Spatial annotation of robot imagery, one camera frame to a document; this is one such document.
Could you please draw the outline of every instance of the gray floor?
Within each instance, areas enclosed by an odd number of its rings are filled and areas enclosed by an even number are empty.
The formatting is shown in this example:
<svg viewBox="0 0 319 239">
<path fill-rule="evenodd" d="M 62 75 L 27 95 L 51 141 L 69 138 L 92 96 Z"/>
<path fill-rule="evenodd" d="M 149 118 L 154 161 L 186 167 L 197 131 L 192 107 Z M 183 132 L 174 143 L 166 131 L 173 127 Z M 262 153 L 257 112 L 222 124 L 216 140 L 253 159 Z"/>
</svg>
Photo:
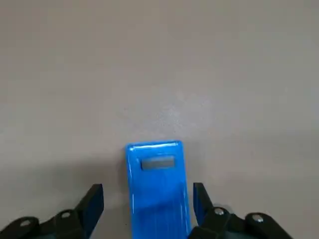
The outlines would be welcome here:
<svg viewBox="0 0 319 239">
<path fill-rule="evenodd" d="M 295 238 L 319 224 L 316 0 L 2 0 L 0 227 L 103 183 L 130 238 L 123 147 L 181 139 L 189 195 Z"/>
</svg>

